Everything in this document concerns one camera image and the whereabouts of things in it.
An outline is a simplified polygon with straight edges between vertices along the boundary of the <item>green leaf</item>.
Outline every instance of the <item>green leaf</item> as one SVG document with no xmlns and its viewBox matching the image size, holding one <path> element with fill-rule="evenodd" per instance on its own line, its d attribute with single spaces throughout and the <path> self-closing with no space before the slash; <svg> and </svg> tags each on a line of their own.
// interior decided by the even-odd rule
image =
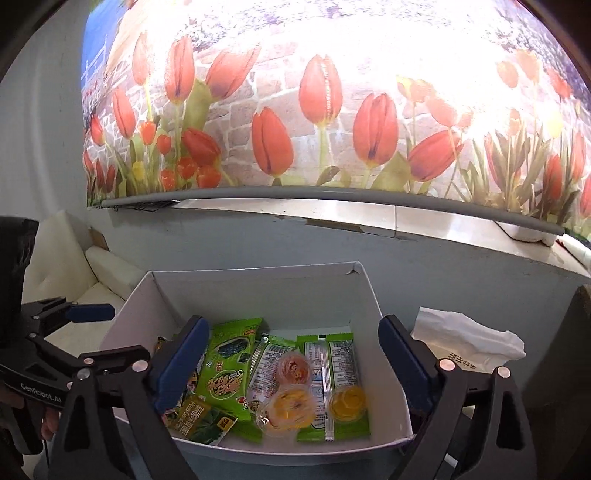
<svg viewBox="0 0 591 480">
<path fill-rule="evenodd" d="M 396 152 L 374 180 L 371 190 L 404 192 L 406 182 L 411 179 L 410 165 L 400 152 Z"/>
<path fill-rule="evenodd" d="M 339 167 L 335 167 L 335 166 L 326 167 L 322 171 L 322 173 L 320 173 L 320 175 L 318 176 L 318 181 L 316 182 L 316 186 L 320 187 L 321 185 L 324 185 L 325 183 L 330 182 L 338 172 L 340 172 Z"/>
<path fill-rule="evenodd" d="M 212 103 L 212 94 L 207 84 L 201 79 L 195 79 L 193 90 L 185 104 L 183 130 L 188 127 L 203 130 Z"/>
</svg>

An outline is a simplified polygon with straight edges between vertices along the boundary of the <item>red tulip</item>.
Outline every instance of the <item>red tulip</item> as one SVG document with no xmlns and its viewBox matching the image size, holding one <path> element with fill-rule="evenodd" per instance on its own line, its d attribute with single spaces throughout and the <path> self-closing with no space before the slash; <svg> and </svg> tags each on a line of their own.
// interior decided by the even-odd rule
<svg viewBox="0 0 591 480">
<path fill-rule="evenodd" d="M 560 156 L 554 154 L 546 163 L 544 170 L 544 191 L 551 200 L 559 200 L 562 195 L 562 163 Z"/>
<path fill-rule="evenodd" d="M 300 108 L 315 125 L 328 125 L 343 106 L 343 88 L 332 60 L 316 55 L 312 58 L 300 82 Z"/>
<path fill-rule="evenodd" d="M 105 132 L 103 131 L 103 126 L 100 124 L 100 120 L 96 115 L 93 115 L 90 119 L 90 136 L 92 137 L 92 141 L 98 147 L 105 145 Z"/>
<path fill-rule="evenodd" d="M 510 61 L 500 61 L 496 64 L 496 71 L 501 77 L 501 80 L 505 82 L 510 88 L 517 87 L 517 83 L 519 82 L 519 73 L 517 73 L 517 68 L 513 65 Z"/>
<path fill-rule="evenodd" d="M 168 52 L 168 60 L 164 69 L 164 87 L 166 96 L 175 104 L 183 103 L 195 81 L 195 63 L 193 60 L 193 45 L 191 39 L 185 35 L 173 43 Z"/>
<path fill-rule="evenodd" d="M 579 181 L 583 176 L 585 162 L 587 161 L 587 142 L 581 132 L 574 136 L 573 151 L 570 153 L 570 177 L 573 181 Z"/>
<path fill-rule="evenodd" d="M 84 161 L 84 168 L 88 172 L 88 175 L 91 177 L 95 174 L 95 165 L 92 163 L 92 159 L 86 150 L 84 150 L 83 161 Z"/>
<path fill-rule="evenodd" d="M 222 174 L 215 168 L 205 166 L 197 169 L 197 184 L 200 189 L 214 189 L 222 179 Z"/>
<path fill-rule="evenodd" d="M 182 157 L 177 165 L 178 175 L 183 180 L 190 180 L 195 175 L 195 162 L 191 157 Z"/>
<path fill-rule="evenodd" d="M 517 50 L 515 58 L 525 76 L 532 82 L 538 83 L 540 81 L 540 61 L 535 53 L 528 50 Z"/>
<path fill-rule="evenodd" d="M 398 118 L 394 101 L 385 93 L 370 93 L 353 123 L 353 147 L 369 168 L 385 164 L 398 146 Z"/>
<path fill-rule="evenodd" d="M 103 186 L 105 185 L 105 171 L 103 170 L 103 165 L 100 164 L 99 159 L 95 160 L 95 170 L 96 170 L 96 187 L 99 190 L 102 190 Z"/>
<path fill-rule="evenodd" d="M 456 153 L 464 148 L 460 137 L 452 132 Z M 414 147 L 408 155 L 408 163 L 413 177 L 418 181 L 428 181 L 441 175 L 455 159 L 449 131 L 438 132 Z"/>
<path fill-rule="evenodd" d="M 135 132 L 135 112 L 121 87 L 113 92 L 113 113 L 121 134 L 129 140 Z"/>
<path fill-rule="evenodd" d="M 453 127 L 459 120 L 457 110 L 441 98 L 428 98 L 425 105 L 435 121 L 444 127 Z"/>
<path fill-rule="evenodd" d="M 174 190 L 177 185 L 176 175 L 173 170 L 163 170 L 160 172 L 160 182 L 165 192 Z"/>
<path fill-rule="evenodd" d="M 217 55 L 205 78 L 214 100 L 226 99 L 238 90 L 246 80 L 260 51 L 260 47 L 245 54 L 223 50 Z"/>
<path fill-rule="evenodd" d="M 162 155 L 167 155 L 173 147 L 173 139 L 170 135 L 162 134 L 156 140 L 156 148 Z"/>
<path fill-rule="evenodd" d="M 107 193 L 113 190 L 113 185 L 115 184 L 115 174 L 115 166 L 109 165 L 109 168 L 107 168 L 107 178 L 105 180 L 105 188 Z"/>
<path fill-rule="evenodd" d="M 210 135 L 196 128 L 187 128 L 181 139 L 198 167 L 214 165 L 222 154 L 217 142 Z"/>
<path fill-rule="evenodd" d="M 134 55 L 131 59 L 131 73 L 135 83 L 144 85 L 154 70 L 154 53 L 148 43 L 148 34 L 142 32 L 135 43 Z"/>
<path fill-rule="evenodd" d="M 560 73 L 552 67 L 548 67 L 546 72 L 548 73 L 548 77 L 550 77 L 550 83 L 552 84 L 554 91 L 558 93 L 560 99 L 566 100 L 567 98 L 570 98 L 573 94 L 573 89 L 570 87 L 569 83 L 560 76 Z"/>
<path fill-rule="evenodd" d="M 579 200 L 579 213 L 583 218 L 591 216 L 591 175 L 587 176 L 583 186 L 583 193 Z"/>
<path fill-rule="evenodd" d="M 156 124 L 150 121 L 140 123 L 139 136 L 142 137 L 144 145 L 151 145 L 156 136 Z"/>
<path fill-rule="evenodd" d="M 397 77 L 398 91 L 408 100 L 414 103 L 423 103 L 428 96 L 435 94 L 433 85 L 424 80 L 413 80 L 406 77 Z"/>
<path fill-rule="evenodd" d="M 261 170 L 273 177 L 283 175 L 294 162 L 287 128 L 268 107 L 252 117 L 252 149 Z"/>
</svg>

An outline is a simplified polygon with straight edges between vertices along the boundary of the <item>stone wall painting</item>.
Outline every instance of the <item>stone wall painting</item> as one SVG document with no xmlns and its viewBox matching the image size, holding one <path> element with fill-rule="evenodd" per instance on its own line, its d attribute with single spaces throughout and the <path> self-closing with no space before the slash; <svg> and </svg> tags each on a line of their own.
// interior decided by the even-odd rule
<svg viewBox="0 0 591 480">
<path fill-rule="evenodd" d="M 591 233 L 591 95 L 517 1 L 103 0 L 91 42 L 83 73 L 108 51 L 82 86 L 89 206 L 351 187 Z"/>
</svg>

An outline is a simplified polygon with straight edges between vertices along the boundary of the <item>human hand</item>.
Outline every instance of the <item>human hand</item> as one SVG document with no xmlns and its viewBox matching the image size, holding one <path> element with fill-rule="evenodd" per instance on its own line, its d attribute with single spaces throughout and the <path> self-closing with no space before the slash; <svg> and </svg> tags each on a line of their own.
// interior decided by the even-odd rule
<svg viewBox="0 0 591 480">
<path fill-rule="evenodd" d="M 9 405 L 12 408 L 21 409 L 25 406 L 25 399 L 12 390 L 9 390 L 4 383 L 0 382 L 0 403 Z M 57 432 L 59 423 L 59 412 L 53 408 L 45 407 L 45 415 L 41 424 L 41 437 L 49 442 Z"/>
</svg>

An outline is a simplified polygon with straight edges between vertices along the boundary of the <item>sofa cushion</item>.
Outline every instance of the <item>sofa cushion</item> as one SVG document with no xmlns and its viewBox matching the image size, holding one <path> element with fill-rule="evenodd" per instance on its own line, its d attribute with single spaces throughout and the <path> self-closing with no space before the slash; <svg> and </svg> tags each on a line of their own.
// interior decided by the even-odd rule
<svg viewBox="0 0 591 480">
<path fill-rule="evenodd" d="M 59 212 L 42 221 L 25 272 L 22 302 L 53 297 L 74 301 L 96 282 L 67 213 Z"/>
<path fill-rule="evenodd" d="M 119 313 L 125 301 L 104 285 L 97 283 L 77 299 L 78 303 L 110 303 Z M 99 350 L 100 343 L 113 325 L 110 322 L 69 323 L 49 335 L 46 340 L 71 355 Z"/>
</svg>

